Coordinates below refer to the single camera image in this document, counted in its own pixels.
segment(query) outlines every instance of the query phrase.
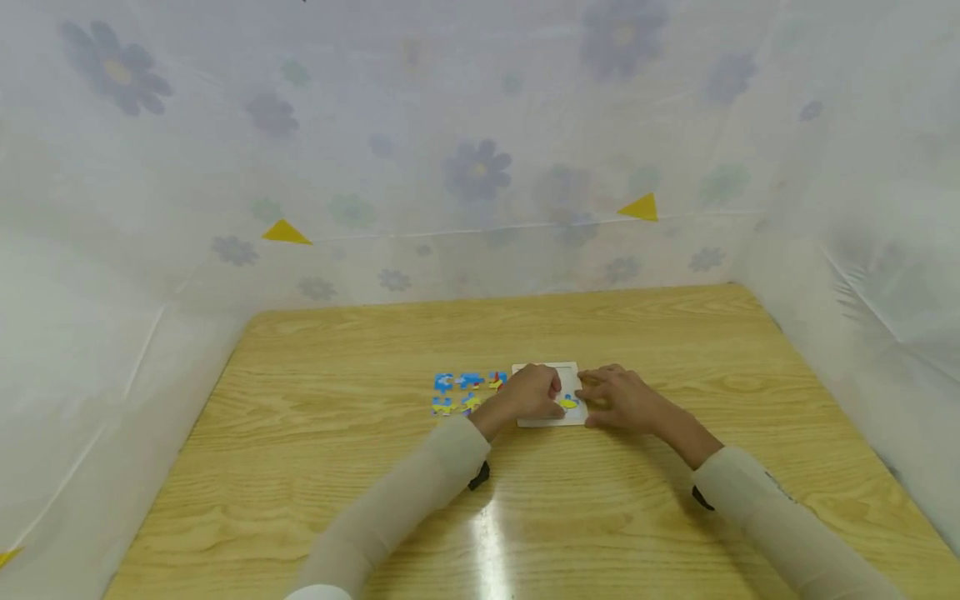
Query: black wristband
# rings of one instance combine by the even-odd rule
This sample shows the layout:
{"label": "black wristband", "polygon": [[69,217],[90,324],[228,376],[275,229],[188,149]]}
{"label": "black wristband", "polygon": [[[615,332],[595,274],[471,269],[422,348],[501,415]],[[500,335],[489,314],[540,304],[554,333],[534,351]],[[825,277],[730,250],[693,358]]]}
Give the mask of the black wristband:
{"label": "black wristband", "polygon": [[707,500],[704,498],[704,495],[700,493],[700,490],[697,490],[696,486],[693,486],[693,499],[700,503],[700,506],[704,507],[708,511],[715,510],[712,506],[707,503]]}
{"label": "black wristband", "polygon": [[483,482],[490,479],[490,465],[487,464],[487,461],[483,462],[483,465],[480,466],[480,472],[477,473],[477,476],[473,479],[470,479],[470,482],[467,484],[467,487],[471,492],[483,485]]}

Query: wood grain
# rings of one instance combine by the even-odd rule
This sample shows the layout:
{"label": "wood grain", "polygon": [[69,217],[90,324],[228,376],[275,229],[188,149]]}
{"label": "wood grain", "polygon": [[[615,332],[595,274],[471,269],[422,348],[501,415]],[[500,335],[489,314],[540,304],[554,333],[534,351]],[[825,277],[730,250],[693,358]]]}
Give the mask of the wood grain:
{"label": "wood grain", "polygon": [[[254,318],[108,600],[282,598],[316,532],[416,447],[437,372],[618,362],[753,452],[910,597],[960,567],[754,297],[736,285]],[[508,430],[492,479],[428,518],[367,598],[781,598],[656,440]]]}

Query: long sleeve shirt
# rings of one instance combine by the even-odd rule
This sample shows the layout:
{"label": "long sleeve shirt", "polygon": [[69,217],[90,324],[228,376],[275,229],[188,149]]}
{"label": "long sleeve shirt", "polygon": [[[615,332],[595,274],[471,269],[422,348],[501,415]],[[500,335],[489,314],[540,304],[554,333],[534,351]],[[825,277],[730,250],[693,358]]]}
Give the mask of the long sleeve shirt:
{"label": "long sleeve shirt", "polygon": [[[287,600],[359,598],[373,570],[467,486],[488,452],[490,444],[469,420],[444,420],[317,536]],[[801,598],[904,597],[746,451],[724,447],[694,471],[693,483]]]}

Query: yellow bunting flag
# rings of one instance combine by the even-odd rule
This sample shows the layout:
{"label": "yellow bunting flag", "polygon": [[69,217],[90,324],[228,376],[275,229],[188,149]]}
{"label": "yellow bunting flag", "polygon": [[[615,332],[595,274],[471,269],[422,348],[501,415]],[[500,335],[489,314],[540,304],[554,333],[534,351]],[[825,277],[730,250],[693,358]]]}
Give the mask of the yellow bunting flag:
{"label": "yellow bunting flag", "polygon": [[641,197],[634,203],[627,204],[616,212],[617,214],[643,219],[644,221],[659,220],[657,218],[657,202],[654,200],[653,192]]}
{"label": "yellow bunting flag", "polygon": [[3,568],[3,565],[9,563],[13,560],[13,557],[20,553],[20,550],[23,548],[14,548],[10,552],[0,552],[0,568]]}
{"label": "yellow bunting flag", "polygon": [[267,229],[262,237],[265,240],[274,240],[275,242],[291,242],[313,246],[313,242],[303,237],[303,234],[294,229],[294,226],[287,223],[285,219],[280,219],[274,223],[274,226]]}

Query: person's right hand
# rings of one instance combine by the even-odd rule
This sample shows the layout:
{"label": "person's right hand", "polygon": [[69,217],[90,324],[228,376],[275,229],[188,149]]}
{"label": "person's right hand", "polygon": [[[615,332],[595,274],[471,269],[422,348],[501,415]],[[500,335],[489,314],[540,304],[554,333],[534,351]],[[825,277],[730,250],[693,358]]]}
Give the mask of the person's right hand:
{"label": "person's right hand", "polygon": [[607,410],[594,411],[587,427],[628,429],[641,434],[660,435],[665,423],[682,412],[676,404],[655,392],[638,374],[619,365],[607,365],[577,373],[584,389],[581,400],[606,400]]}

